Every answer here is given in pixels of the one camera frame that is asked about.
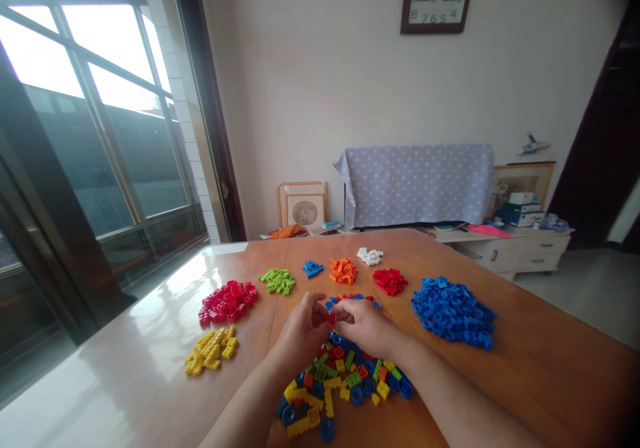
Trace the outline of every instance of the pile of green blocks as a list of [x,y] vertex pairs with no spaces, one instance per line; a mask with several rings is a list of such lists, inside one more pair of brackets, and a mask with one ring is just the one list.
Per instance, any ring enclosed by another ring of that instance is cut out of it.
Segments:
[[295,280],[289,270],[278,270],[276,268],[269,268],[264,275],[258,276],[258,280],[267,284],[267,291],[269,293],[282,293],[288,295],[293,286]]

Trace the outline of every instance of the box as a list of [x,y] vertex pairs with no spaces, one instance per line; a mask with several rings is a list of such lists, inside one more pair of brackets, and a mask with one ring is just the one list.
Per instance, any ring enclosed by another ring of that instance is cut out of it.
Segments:
[[508,210],[496,210],[495,216],[500,218],[506,225],[516,228],[532,227],[536,221],[542,221],[545,217],[544,211],[534,211],[533,213],[517,213]]
[[528,205],[533,202],[533,193],[525,193],[524,191],[512,193],[509,202],[516,205]]
[[532,213],[542,210],[542,205],[531,203],[530,205],[516,205],[515,203],[505,203],[502,209],[507,211],[515,211],[516,213]]

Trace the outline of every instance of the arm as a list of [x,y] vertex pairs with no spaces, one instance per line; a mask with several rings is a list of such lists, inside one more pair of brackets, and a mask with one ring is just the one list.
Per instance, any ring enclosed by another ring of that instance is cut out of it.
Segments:
[[201,447],[247,447],[267,444],[275,409],[287,385],[311,364],[329,337],[323,321],[324,293],[306,293],[291,312],[280,338],[240,386],[216,420]]
[[440,355],[406,334],[366,300],[342,300],[335,329],[366,352],[400,366],[448,444],[456,447],[539,447],[518,420],[468,382]]

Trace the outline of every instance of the orange object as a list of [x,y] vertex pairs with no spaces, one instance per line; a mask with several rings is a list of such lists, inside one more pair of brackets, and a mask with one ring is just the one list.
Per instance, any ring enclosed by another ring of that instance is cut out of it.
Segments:
[[358,268],[351,262],[349,258],[342,258],[341,260],[334,260],[329,258],[331,262],[331,274],[329,278],[336,283],[348,283],[352,285],[358,276]]
[[300,230],[302,230],[302,226],[300,225],[289,225],[288,227],[284,227],[280,230],[270,231],[269,236],[272,236],[275,239],[291,238]]

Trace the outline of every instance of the wooden table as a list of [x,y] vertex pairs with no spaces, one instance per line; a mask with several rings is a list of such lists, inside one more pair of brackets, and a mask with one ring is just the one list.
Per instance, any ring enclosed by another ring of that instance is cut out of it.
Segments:
[[[366,246],[385,252],[379,267],[356,258]],[[306,280],[303,262],[328,268],[349,256],[354,286],[327,272]],[[218,372],[185,376],[183,358],[200,336],[202,298],[230,279],[256,281],[271,267],[296,279],[288,297],[260,298],[237,323],[239,348]],[[374,286],[376,268],[398,268],[409,280],[402,295]],[[491,352],[448,343],[426,332],[411,309],[425,276],[465,283],[498,314]],[[228,400],[264,358],[304,292],[374,295],[384,312],[438,351],[490,397],[556,446],[602,446],[625,426],[637,399],[640,367],[632,349],[561,312],[462,255],[410,229],[250,243],[242,253],[205,248],[146,298],[122,313],[72,356],[0,412],[0,446],[197,446]],[[417,396],[392,395],[377,408],[355,408],[334,393],[336,446],[446,446]],[[274,418],[270,446],[288,444]],[[294,445],[322,443],[316,430]]]

